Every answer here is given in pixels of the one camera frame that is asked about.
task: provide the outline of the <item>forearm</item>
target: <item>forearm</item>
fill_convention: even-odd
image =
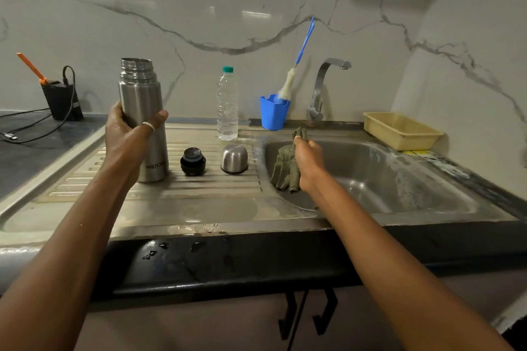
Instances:
[[[126,183],[103,167],[0,299],[0,350],[72,349]]]
[[[320,170],[313,183],[309,193],[405,349],[510,349],[327,172]]]

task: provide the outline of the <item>bottle cleaning brush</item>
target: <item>bottle cleaning brush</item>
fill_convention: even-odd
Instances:
[[[280,92],[278,92],[278,95],[276,96],[276,100],[291,100],[291,90],[293,87],[293,79],[295,78],[296,74],[296,66],[300,62],[300,59],[302,58],[302,55],[304,54],[304,49],[306,48],[307,41],[309,40],[309,37],[311,36],[311,33],[313,32],[313,28],[315,27],[315,17],[311,18],[311,24],[309,24],[309,29],[307,31],[306,39],[304,40],[304,44],[302,45],[302,48],[300,49],[300,53],[298,54],[298,57],[295,61],[295,66],[289,70],[287,73],[287,79],[286,83],[284,83],[284,86],[282,89],[280,89]]]

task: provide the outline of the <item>faucet spout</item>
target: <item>faucet spout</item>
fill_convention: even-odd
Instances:
[[[311,99],[311,104],[307,108],[307,119],[309,122],[322,121],[324,114],[320,111],[322,108],[322,101],[320,100],[320,94],[322,93],[322,86],[324,85],[324,78],[326,77],[326,72],[330,66],[338,66],[341,70],[347,70],[352,67],[352,64],[349,61],[344,61],[340,59],[335,59],[330,57],[326,59],[320,68],[318,69],[317,79],[315,80],[315,88],[313,89],[313,97]]]

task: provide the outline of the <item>thermos bottle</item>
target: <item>thermos bottle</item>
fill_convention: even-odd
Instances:
[[[131,128],[141,125],[163,109],[161,85],[150,60],[121,59],[119,94],[124,120]],[[157,182],[168,173],[167,137],[163,125],[150,136],[147,155],[139,172],[139,182]]]

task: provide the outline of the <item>clear plastic bottle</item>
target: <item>clear plastic bottle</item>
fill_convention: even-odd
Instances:
[[[238,83],[232,67],[225,66],[218,83],[218,138],[230,141],[238,137]]]

